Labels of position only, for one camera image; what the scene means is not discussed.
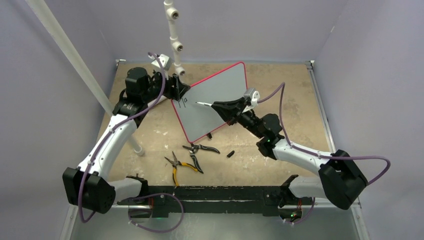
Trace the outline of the black whiteboard marker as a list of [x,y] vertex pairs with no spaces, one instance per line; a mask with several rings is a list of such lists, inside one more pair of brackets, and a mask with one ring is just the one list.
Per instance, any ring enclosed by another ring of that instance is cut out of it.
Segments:
[[200,101],[196,101],[196,104],[202,105],[202,106],[206,106],[206,107],[211,107],[213,104],[211,103],[207,103],[207,102],[200,102]]

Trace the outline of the pink framed whiteboard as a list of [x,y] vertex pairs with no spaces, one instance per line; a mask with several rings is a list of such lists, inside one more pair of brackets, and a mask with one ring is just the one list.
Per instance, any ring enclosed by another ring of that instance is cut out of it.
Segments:
[[242,97],[247,89],[246,66],[240,61],[192,84],[179,101],[172,100],[186,140],[194,143],[226,124],[215,110],[199,102],[233,101]]

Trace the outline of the black marker cap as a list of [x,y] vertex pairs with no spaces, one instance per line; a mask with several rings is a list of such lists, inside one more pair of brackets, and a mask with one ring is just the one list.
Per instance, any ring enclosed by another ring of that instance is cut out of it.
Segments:
[[231,158],[234,155],[235,151],[232,150],[230,153],[226,155],[227,158]]

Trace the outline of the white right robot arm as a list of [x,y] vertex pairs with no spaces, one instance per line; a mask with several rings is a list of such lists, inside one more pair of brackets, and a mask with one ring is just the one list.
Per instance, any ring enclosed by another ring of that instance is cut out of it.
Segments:
[[238,123],[258,137],[256,145],[263,156],[294,164],[316,175],[292,177],[282,186],[282,200],[292,204],[299,198],[324,198],[342,210],[349,209],[369,184],[353,159],[343,150],[331,153],[296,149],[280,134],[283,127],[277,114],[258,117],[252,109],[246,110],[248,106],[244,97],[215,101],[211,105],[226,124]]

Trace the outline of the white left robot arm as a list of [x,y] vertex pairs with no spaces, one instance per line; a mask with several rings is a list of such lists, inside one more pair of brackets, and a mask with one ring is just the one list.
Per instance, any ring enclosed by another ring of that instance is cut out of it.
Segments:
[[128,138],[149,111],[149,103],[160,97],[179,101],[191,88],[177,74],[163,77],[160,71],[149,75],[143,67],[127,72],[125,88],[112,111],[108,127],[88,156],[76,168],[66,168],[62,180],[68,202],[79,210],[107,213],[112,205],[131,199],[138,205],[149,199],[148,182],[137,176],[108,182],[111,168]]

